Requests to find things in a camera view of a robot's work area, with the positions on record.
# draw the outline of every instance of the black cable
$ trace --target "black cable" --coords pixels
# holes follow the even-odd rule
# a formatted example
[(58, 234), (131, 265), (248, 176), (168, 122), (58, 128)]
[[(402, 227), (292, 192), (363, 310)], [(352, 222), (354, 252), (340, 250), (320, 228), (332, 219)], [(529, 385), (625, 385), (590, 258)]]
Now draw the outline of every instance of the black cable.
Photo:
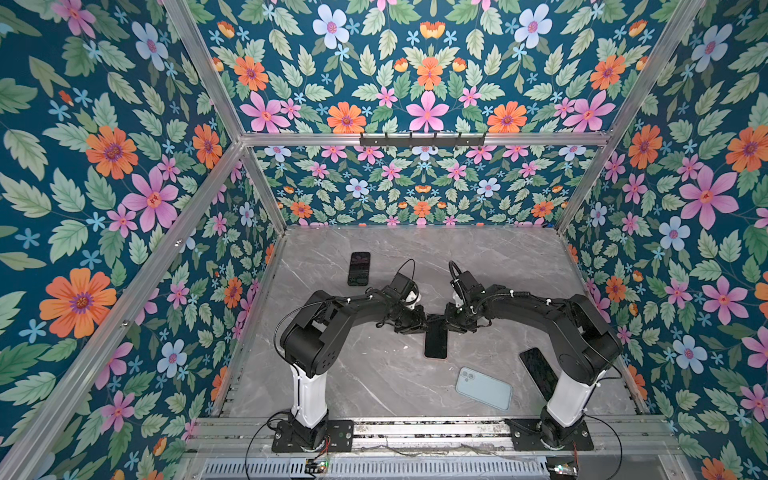
[(621, 437), (619, 437), (619, 434), (616, 433), (616, 430), (610, 425), (608, 425), (607, 422), (605, 422), (603, 419), (599, 419), (598, 417), (593, 417), (592, 415), (584, 415), (585, 417), (589, 417), (593, 420), (598, 420), (599, 422), (603, 422), (605, 426), (607, 426), (611, 431), (616, 435), (616, 440), (619, 442), (619, 464), (616, 466), (616, 471), (611, 475), (610, 477), (606, 478), (605, 480), (611, 480), (613, 477), (615, 477), (619, 470), (621, 470), (621, 462), (624, 460), (624, 447), (621, 445)]

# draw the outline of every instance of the green leaf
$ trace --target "green leaf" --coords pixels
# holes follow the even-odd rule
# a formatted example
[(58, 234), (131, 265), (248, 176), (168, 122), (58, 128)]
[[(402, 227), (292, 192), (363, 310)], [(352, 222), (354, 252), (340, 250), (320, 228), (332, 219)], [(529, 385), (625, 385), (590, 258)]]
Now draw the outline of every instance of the green leaf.
[(3, 136), (3, 144), (21, 168), (28, 168), (38, 180), (43, 179), (48, 159), (36, 136), (21, 130), (7, 130)]

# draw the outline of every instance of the floral wallpaper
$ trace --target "floral wallpaper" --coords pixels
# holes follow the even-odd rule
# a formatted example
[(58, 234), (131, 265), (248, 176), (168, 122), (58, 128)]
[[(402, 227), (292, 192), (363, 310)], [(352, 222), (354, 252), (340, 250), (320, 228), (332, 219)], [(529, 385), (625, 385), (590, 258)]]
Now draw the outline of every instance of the floral wallpaper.
[(582, 132), (607, 130), (676, 4), (222, 0), (192, 12), (254, 132)]
[(706, 3), (567, 230), (706, 480), (768, 475), (767, 3)]
[[(2, 456), (229, 141), (157, 2), (4, 2), (0, 51)], [(270, 252), (243, 176), (238, 165), (37, 478), (172, 477)]]

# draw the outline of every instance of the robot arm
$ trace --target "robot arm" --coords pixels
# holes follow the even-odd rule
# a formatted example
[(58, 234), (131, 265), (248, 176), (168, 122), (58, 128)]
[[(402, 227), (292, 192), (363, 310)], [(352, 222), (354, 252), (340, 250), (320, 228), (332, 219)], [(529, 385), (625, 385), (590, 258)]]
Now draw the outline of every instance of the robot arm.
[(581, 424), (597, 381), (621, 354), (613, 329), (586, 296), (545, 299), (501, 285), (486, 289), (470, 272), (461, 272), (453, 262), (450, 267), (457, 303), (445, 308), (449, 329), (474, 332), (485, 317), (520, 322), (549, 335), (562, 374), (541, 412), (541, 433), (549, 446), (561, 447)]

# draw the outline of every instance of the phone screen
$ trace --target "phone screen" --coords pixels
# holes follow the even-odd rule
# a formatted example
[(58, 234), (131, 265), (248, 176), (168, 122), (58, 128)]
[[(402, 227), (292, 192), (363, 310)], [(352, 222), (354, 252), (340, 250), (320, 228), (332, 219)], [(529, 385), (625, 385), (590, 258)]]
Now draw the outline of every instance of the phone screen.
[(554, 395), (554, 388), (558, 384), (558, 376), (554, 374), (554, 370), (549, 366), (544, 354), (541, 353), (540, 349), (533, 348), (521, 353), (520, 360), (528, 369), (528, 373), (531, 374), (539, 392), (549, 402), (549, 399)]
[(349, 277), (346, 284), (349, 286), (368, 285), (368, 272), (370, 268), (370, 252), (352, 252), (352, 257), (349, 259)]

